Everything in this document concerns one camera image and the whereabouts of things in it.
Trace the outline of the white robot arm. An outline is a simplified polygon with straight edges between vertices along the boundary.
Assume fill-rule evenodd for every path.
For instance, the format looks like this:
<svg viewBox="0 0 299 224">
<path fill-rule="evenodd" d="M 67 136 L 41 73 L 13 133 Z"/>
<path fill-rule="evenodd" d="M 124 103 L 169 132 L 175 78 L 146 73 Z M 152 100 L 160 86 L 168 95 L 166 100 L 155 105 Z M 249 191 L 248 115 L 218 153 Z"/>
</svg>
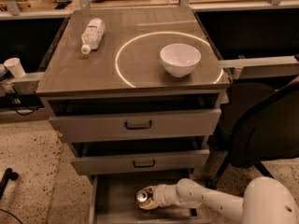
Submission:
<svg viewBox="0 0 299 224">
<path fill-rule="evenodd" d="M 299 208 L 292 194 L 276 179 L 264 176 L 250 181 L 243 197 L 182 178 L 174 185 L 143 188 L 135 202 L 144 210 L 170 205 L 196 208 L 203 203 L 239 224 L 299 224 Z"/>
</svg>

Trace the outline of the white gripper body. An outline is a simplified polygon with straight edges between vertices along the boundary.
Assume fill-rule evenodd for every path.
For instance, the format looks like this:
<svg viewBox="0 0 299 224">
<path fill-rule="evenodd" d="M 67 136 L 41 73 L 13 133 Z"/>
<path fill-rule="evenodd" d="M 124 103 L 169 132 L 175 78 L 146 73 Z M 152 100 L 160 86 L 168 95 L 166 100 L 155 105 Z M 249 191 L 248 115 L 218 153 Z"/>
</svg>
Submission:
<svg viewBox="0 0 299 224">
<path fill-rule="evenodd" d="M 166 184 L 161 184 L 155 187 L 153 191 L 153 201 L 157 203 L 159 207 L 167 207 L 169 203 L 166 201 L 165 195 Z"/>
</svg>

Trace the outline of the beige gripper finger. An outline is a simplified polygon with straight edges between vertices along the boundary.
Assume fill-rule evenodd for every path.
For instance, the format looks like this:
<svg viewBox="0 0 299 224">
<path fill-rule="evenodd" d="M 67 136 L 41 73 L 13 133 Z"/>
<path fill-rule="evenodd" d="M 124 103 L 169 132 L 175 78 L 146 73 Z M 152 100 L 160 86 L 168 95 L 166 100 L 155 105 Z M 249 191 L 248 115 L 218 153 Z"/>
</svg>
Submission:
<svg viewBox="0 0 299 224">
<path fill-rule="evenodd" d="M 157 208 L 158 204 L 152 199 L 148 199 L 143 203 L 139 203 L 137 206 L 143 210 L 152 210 Z"/>
<path fill-rule="evenodd" d="M 147 192 L 149 194 L 152 194 L 155 191 L 155 186 L 147 186 L 141 190 L 141 192 Z"/>
</svg>

